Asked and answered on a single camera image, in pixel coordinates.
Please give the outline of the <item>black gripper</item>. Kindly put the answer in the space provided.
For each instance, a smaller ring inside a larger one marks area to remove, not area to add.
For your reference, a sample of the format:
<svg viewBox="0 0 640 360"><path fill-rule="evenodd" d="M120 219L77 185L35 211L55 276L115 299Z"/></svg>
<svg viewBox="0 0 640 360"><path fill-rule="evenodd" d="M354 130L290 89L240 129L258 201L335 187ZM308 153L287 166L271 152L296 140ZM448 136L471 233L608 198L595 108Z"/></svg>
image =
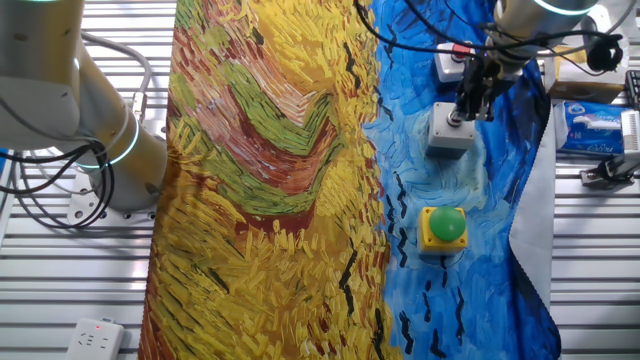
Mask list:
<svg viewBox="0 0 640 360"><path fill-rule="evenodd" d="M501 71L502 66L487 54L468 57L450 118L456 122L475 119L492 122L495 98L506 92Z"/></svg>

